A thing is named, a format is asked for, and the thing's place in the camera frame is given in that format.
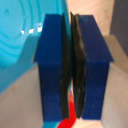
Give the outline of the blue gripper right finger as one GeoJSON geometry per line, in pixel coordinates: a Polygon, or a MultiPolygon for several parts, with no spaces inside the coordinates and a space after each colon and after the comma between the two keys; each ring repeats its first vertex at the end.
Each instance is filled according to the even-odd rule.
{"type": "Polygon", "coordinates": [[[92,15],[71,15],[71,31],[76,117],[100,120],[113,58],[92,15]]]}

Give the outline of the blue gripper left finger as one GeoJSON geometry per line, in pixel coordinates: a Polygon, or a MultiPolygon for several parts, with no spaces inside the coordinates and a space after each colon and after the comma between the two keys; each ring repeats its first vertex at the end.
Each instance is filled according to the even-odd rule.
{"type": "Polygon", "coordinates": [[[68,118],[70,44],[63,15],[45,16],[34,61],[39,66],[44,120],[68,118]]]}

